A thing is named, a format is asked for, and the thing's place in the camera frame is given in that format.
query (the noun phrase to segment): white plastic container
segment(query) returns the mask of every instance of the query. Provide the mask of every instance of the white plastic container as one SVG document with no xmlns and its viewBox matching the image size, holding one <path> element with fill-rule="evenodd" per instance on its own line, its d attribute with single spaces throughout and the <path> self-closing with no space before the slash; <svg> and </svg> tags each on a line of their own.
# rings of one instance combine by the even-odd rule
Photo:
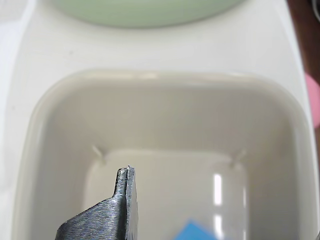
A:
<svg viewBox="0 0 320 240">
<path fill-rule="evenodd" d="M 194 220 L 228 240 L 313 240 L 317 166 L 299 104 L 244 75 L 91 71 L 34 110 L 13 240 L 58 227 L 110 197 L 136 169 L 139 240 L 171 240 Z"/>
</svg>

